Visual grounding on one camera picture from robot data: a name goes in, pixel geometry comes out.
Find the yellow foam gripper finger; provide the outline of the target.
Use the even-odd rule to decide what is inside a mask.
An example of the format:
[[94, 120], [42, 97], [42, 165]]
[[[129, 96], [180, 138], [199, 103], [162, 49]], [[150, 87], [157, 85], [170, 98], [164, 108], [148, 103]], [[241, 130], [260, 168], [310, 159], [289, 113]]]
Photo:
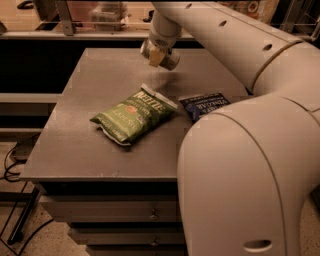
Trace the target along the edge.
[[165, 52], [161, 49], [152, 49], [149, 54], [149, 65], [158, 67], [165, 58]]

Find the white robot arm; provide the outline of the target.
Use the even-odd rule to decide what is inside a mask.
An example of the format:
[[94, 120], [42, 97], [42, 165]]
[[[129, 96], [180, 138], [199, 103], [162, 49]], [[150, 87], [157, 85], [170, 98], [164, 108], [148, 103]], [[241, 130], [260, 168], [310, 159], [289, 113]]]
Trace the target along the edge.
[[180, 148], [189, 256], [300, 256], [319, 183], [319, 50], [216, 2], [157, 2], [152, 41], [185, 29], [251, 93], [202, 117]]

